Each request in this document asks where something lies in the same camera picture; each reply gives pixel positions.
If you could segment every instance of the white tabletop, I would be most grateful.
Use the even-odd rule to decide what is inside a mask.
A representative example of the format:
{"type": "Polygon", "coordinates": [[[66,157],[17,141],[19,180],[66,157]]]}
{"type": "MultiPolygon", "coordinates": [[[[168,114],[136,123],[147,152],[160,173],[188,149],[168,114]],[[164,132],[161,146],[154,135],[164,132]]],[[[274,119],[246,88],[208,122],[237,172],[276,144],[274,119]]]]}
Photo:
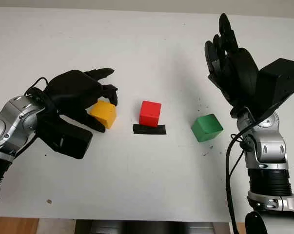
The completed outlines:
{"type": "MultiPolygon", "coordinates": [[[[218,17],[0,8],[0,110],[37,78],[72,69],[114,68],[102,82],[119,88],[117,119],[95,133],[84,159],[37,140],[14,161],[1,186],[0,216],[229,221],[224,162],[237,128],[231,106],[207,79],[204,57],[218,17]],[[159,123],[167,135],[133,134],[143,100],[162,103],[159,123]],[[210,113],[224,131],[198,143],[190,127],[210,113]]],[[[294,19],[229,19],[259,68],[279,57],[294,60],[294,19]]],[[[294,192],[294,95],[277,112],[294,192]]],[[[233,160],[239,152],[235,147],[233,160]]],[[[248,189],[242,161],[232,178],[238,221],[251,210],[248,189]]]]}

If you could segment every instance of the black rectangular strip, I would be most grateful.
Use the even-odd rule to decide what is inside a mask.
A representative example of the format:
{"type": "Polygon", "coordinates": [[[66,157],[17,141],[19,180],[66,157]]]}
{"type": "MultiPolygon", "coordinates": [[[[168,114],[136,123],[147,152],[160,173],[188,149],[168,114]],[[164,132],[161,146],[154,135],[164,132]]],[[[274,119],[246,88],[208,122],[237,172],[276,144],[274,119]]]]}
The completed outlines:
{"type": "Polygon", "coordinates": [[[157,127],[150,127],[141,124],[133,124],[134,134],[150,134],[150,135],[165,135],[165,125],[158,125],[157,127]]]}

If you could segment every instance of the robotic arm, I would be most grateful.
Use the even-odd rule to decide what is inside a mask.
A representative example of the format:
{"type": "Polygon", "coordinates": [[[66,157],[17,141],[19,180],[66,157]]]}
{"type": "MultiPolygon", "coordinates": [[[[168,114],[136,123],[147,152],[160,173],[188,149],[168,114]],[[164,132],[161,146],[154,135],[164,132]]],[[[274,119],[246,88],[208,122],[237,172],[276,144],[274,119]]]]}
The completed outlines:
{"type": "Polygon", "coordinates": [[[247,233],[285,233],[284,229],[270,232],[266,220],[282,222],[282,219],[294,218],[286,145],[274,112],[294,93],[294,61],[279,58],[258,70],[251,54],[238,47],[225,14],[219,18],[219,32],[220,36],[215,35],[213,42],[205,43],[205,57],[210,71],[208,78],[233,106],[230,114],[238,119],[240,131],[226,154],[226,192],[233,230],[238,234],[231,198],[229,156],[233,144],[242,137],[240,145],[250,177],[247,199],[254,209],[246,216],[247,233]]]}
{"type": "Polygon", "coordinates": [[[114,70],[103,68],[89,72],[66,72],[47,82],[42,91],[30,87],[23,96],[9,100],[0,112],[0,183],[13,160],[40,137],[53,150],[82,159],[93,134],[60,118],[66,115],[92,129],[105,132],[98,120],[88,115],[86,108],[99,97],[117,105],[113,85],[101,85],[98,80],[114,70]]]}

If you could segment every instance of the black cable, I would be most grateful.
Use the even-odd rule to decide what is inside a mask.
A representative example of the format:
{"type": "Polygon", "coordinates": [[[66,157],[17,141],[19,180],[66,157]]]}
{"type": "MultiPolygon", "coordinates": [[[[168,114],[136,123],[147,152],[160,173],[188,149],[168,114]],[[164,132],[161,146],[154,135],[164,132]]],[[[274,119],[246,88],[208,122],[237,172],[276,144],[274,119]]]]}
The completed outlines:
{"type": "MultiPolygon", "coordinates": [[[[230,134],[231,139],[233,139],[236,136],[236,134],[230,134]]],[[[243,138],[239,137],[240,140],[237,140],[237,142],[243,142],[243,138]]]]}
{"type": "Polygon", "coordinates": [[[46,82],[46,86],[48,85],[48,80],[45,78],[45,77],[41,77],[41,78],[38,78],[35,82],[34,82],[34,84],[32,84],[30,87],[29,87],[29,89],[30,88],[33,88],[38,82],[40,82],[41,80],[44,80],[45,82],[46,82]]]}
{"type": "Polygon", "coordinates": [[[241,152],[239,158],[236,160],[236,162],[235,162],[233,168],[231,169],[231,171],[230,171],[230,173],[229,173],[229,178],[231,177],[232,173],[234,172],[235,167],[238,165],[238,163],[239,163],[240,159],[242,158],[243,154],[244,154],[244,150],[242,150],[242,152],[241,152]]]}
{"type": "Polygon", "coordinates": [[[229,146],[228,146],[227,152],[226,152],[226,195],[227,195],[228,209],[229,209],[229,214],[230,214],[230,218],[231,218],[232,225],[233,225],[234,234],[239,234],[239,231],[238,231],[238,228],[237,228],[236,222],[235,222],[235,211],[234,211],[233,199],[231,196],[231,188],[230,188],[230,172],[229,172],[230,151],[231,151],[234,143],[236,141],[238,141],[238,139],[240,139],[240,137],[244,133],[246,133],[248,130],[250,130],[251,128],[258,125],[261,121],[262,120],[258,120],[257,122],[252,123],[251,125],[249,125],[245,129],[243,129],[241,132],[239,132],[229,143],[229,146]]]}

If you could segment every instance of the silver robot arm segment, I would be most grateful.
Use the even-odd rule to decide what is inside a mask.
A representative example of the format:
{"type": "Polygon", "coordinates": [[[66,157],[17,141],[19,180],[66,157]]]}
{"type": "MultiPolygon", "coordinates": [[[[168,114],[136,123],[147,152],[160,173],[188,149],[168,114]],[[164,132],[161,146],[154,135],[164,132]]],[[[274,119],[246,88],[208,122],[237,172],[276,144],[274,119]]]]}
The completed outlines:
{"type": "MultiPolygon", "coordinates": [[[[237,121],[241,131],[251,125],[252,117],[245,112],[237,121]]],[[[279,117],[270,117],[243,135],[250,150],[245,152],[246,167],[250,177],[248,202],[262,218],[275,215],[294,217],[294,194],[289,183],[286,145],[279,132],[279,117]]]]}
{"type": "Polygon", "coordinates": [[[18,151],[37,126],[36,114],[44,107],[31,96],[9,100],[0,112],[0,183],[18,151]]]}

